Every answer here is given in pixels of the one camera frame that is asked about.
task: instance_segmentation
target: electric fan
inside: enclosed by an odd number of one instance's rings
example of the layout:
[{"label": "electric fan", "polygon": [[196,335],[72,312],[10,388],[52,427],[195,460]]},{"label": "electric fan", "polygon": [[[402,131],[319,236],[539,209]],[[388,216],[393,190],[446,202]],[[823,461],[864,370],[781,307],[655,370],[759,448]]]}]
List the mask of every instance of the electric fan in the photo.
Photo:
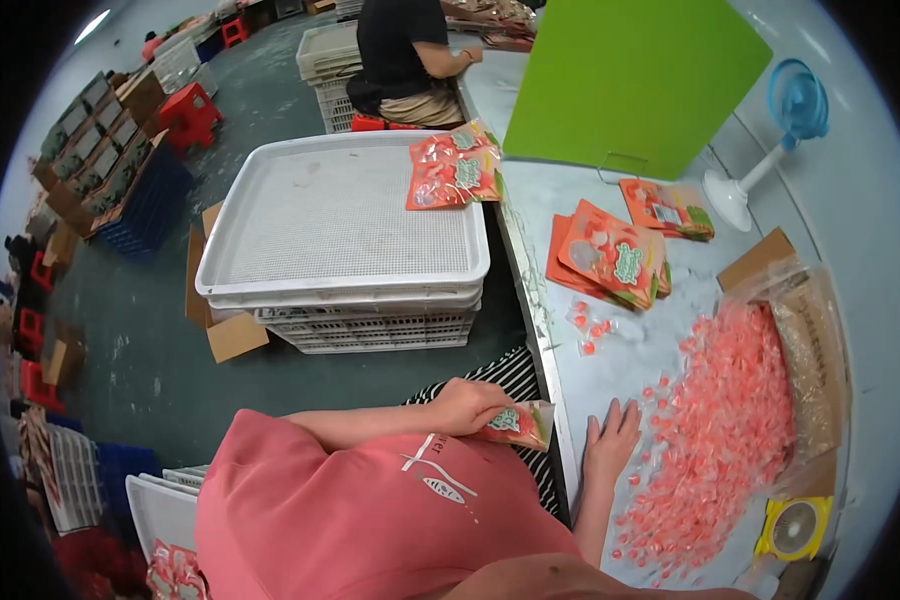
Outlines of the electric fan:
[{"label": "electric fan", "polygon": [[783,137],[753,170],[739,181],[716,171],[703,174],[703,191],[723,221],[741,232],[753,225],[747,210],[747,194],[784,155],[805,139],[823,138],[830,131],[829,104],[824,85],[802,60],[787,58],[769,76],[767,104]]},{"label": "electric fan", "polygon": [[824,540],[833,497],[797,498],[787,502],[769,500],[763,534],[754,554],[771,553],[781,561],[813,559]]}]

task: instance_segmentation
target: black t-shirt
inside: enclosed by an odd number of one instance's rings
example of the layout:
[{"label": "black t-shirt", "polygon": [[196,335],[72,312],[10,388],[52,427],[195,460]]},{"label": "black t-shirt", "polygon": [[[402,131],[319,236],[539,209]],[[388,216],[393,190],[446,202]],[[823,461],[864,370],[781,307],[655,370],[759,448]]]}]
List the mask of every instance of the black t-shirt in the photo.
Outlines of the black t-shirt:
[{"label": "black t-shirt", "polygon": [[430,90],[414,42],[450,45],[440,0],[364,0],[357,24],[363,77],[384,99]]},{"label": "black t-shirt", "polygon": [[10,247],[7,249],[10,255],[10,266],[17,273],[29,273],[34,265],[36,256],[36,242],[29,240],[22,235],[18,235],[10,240]]}]

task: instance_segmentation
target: green board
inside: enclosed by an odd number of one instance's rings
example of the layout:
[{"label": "green board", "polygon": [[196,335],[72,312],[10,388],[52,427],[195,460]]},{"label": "green board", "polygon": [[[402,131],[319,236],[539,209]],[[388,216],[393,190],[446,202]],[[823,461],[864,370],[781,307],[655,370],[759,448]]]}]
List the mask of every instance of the green board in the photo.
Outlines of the green board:
[{"label": "green board", "polygon": [[504,151],[675,180],[772,57],[725,0],[551,2]]}]

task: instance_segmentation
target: blue fan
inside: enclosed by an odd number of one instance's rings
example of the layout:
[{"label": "blue fan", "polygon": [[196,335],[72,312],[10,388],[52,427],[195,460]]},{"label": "blue fan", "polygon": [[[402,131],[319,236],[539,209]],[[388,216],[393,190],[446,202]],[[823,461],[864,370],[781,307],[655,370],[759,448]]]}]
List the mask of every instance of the blue fan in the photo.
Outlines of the blue fan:
[{"label": "blue fan", "polygon": [[787,58],[769,76],[767,105],[783,137],[744,178],[727,179],[716,171],[703,175],[703,191],[720,218],[741,232],[753,226],[747,194],[768,171],[803,140],[823,138],[830,131],[827,90],[802,60]]}]

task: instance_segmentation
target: hand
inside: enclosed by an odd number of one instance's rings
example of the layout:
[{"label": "hand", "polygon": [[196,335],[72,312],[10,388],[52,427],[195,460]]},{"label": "hand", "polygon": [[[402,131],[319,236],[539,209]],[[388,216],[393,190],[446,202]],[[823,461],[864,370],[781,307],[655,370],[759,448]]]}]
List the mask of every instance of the hand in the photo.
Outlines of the hand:
[{"label": "hand", "polygon": [[433,432],[461,438],[480,431],[514,401],[495,383],[454,377],[426,405]]},{"label": "hand", "polygon": [[484,61],[484,48],[482,46],[471,46],[463,48],[460,54],[467,53],[470,55],[470,63],[482,63]]},{"label": "hand", "polygon": [[640,439],[639,426],[640,411],[636,402],[629,402],[621,415],[617,398],[610,402],[602,435],[597,417],[592,414],[588,417],[586,450],[583,451],[583,486],[586,490],[613,497],[613,487]]}]

